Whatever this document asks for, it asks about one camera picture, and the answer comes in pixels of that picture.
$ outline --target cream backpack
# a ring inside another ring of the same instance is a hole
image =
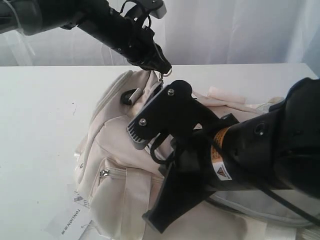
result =
[[[101,235],[115,240],[320,239],[317,227],[260,191],[217,192],[210,197],[211,204],[197,205],[163,234],[151,229],[142,215],[153,206],[164,178],[148,148],[134,148],[126,128],[159,88],[153,71],[120,75],[97,103],[88,134],[76,149],[77,188],[89,201]],[[134,92],[132,105],[121,103],[128,91]],[[208,97],[194,94],[218,117],[232,113],[240,122],[262,114],[270,105],[244,105],[234,97],[228,100],[215,88]],[[170,152],[167,141],[157,154],[163,158]],[[315,199],[294,190],[277,193],[314,216],[320,214]]]

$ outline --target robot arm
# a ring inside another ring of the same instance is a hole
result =
[[[136,5],[121,16],[124,5]],[[167,74],[171,64],[153,37],[149,15],[162,18],[162,0],[127,0],[117,12],[106,0],[5,0],[0,2],[0,34],[20,29],[34,35],[57,27],[78,27],[124,56],[132,65]],[[149,26],[143,26],[146,19]]]

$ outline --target white tabletop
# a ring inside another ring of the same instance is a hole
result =
[[[68,202],[74,149],[96,101],[133,66],[0,67],[0,237],[51,240],[43,230]],[[165,82],[182,79],[205,94],[210,86],[256,104],[285,97],[298,80],[317,76],[301,64],[173,66]]]

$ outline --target orange label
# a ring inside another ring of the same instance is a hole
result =
[[[229,127],[221,129],[216,133],[216,135],[213,138],[220,148],[222,148],[222,143],[224,141],[224,137],[228,130],[229,130]],[[211,161],[212,163],[218,163],[223,161],[221,155],[217,152],[217,150],[213,146],[211,146]]]

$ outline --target barcode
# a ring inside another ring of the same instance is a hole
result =
[[[82,199],[84,199],[82,196],[77,196],[74,198],[75,202],[81,201]]]

